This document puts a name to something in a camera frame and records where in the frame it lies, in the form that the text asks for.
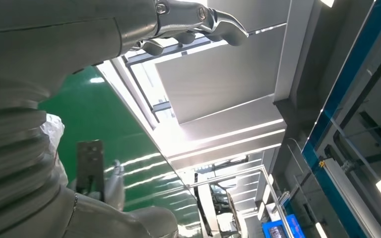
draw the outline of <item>robotic arm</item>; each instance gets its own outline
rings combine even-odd
[[[0,238],[177,235],[168,210],[123,213],[60,186],[54,158],[45,153],[48,137],[39,129],[46,113],[37,105],[86,66],[131,49],[156,55],[162,48],[155,38],[188,44],[197,32],[231,45],[248,36],[232,16],[197,3],[0,0]]]

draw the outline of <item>ceiling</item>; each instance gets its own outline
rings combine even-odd
[[[210,0],[248,31],[285,23],[289,0]],[[274,93],[285,26],[252,35],[239,47],[219,46],[156,64],[179,123]]]

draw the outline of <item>metal pipe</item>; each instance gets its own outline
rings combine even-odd
[[[280,215],[284,228],[287,231],[287,235],[289,238],[294,238],[293,233],[291,232],[291,229],[290,229],[290,225],[288,225],[287,218],[285,217],[284,211],[282,210],[280,203],[278,201],[277,194],[275,193],[275,190],[272,187],[272,184],[269,182],[268,172],[266,171],[265,166],[261,166],[260,170],[263,173],[266,183],[268,184],[271,190],[272,199],[274,200],[275,206],[277,207],[278,214]]]
[[[299,162],[297,161],[296,156],[294,156],[294,153],[293,153],[293,151],[291,150],[291,148],[290,148],[290,146],[289,146],[288,144],[287,144],[287,148],[290,150],[291,155],[293,156],[294,160],[296,161],[297,166],[299,166],[299,169],[300,169],[300,171],[301,171],[302,174],[303,174],[304,172],[303,172],[303,170],[302,170],[302,167],[300,167],[300,164],[299,164]]]
[[[299,150],[300,150],[300,154],[303,152],[303,150],[300,148],[300,145],[299,145],[299,143],[297,143],[297,141],[294,139],[294,138],[289,138],[290,140],[292,140],[292,141],[294,141],[294,143],[296,143],[296,145],[297,145],[297,147],[299,148]]]
[[[198,186],[201,186],[201,185],[209,184],[209,183],[212,183],[212,182],[221,182],[221,181],[224,181],[224,180],[231,179],[232,177],[235,177],[235,176],[243,175],[243,174],[246,174],[246,173],[249,173],[249,172],[253,172],[253,171],[259,171],[262,167],[263,167],[263,165],[258,165],[258,166],[255,166],[255,167],[251,167],[251,168],[248,168],[248,169],[237,171],[236,173],[233,173],[233,174],[221,175],[221,176],[218,176],[218,177],[207,179],[207,180],[202,181],[202,182],[196,182],[196,183],[193,183],[193,184],[188,184],[187,187],[188,188],[193,188],[193,187],[198,187]]]
[[[329,117],[329,120],[332,122],[334,127],[339,131],[339,133],[342,135],[342,138],[345,139],[347,144],[351,147],[351,149],[354,151],[354,153],[360,158],[360,160],[364,163],[366,168],[370,171],[370,173],[375,177],[376,180],[380,180],[378,174],[373,170],[373,168],[370,166],[369,162],[366,160],[366,158],[360,153],[360,151],[356,148],[356,146],[351,142],[349,138],[347,138],[345,132],[342,130],[342,128],[336,123],[336,121]]]

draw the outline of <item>green wall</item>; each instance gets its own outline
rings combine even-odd
[[[106,168],[115,159],[126,163],[125,211],[166,207],[176,215],[182,236],[202,237],[196,200],[95,68],[69,76],[60,92],[39,108],[65,124],[58,153],[69,181],[75,178],[76,143],[102,140]]]

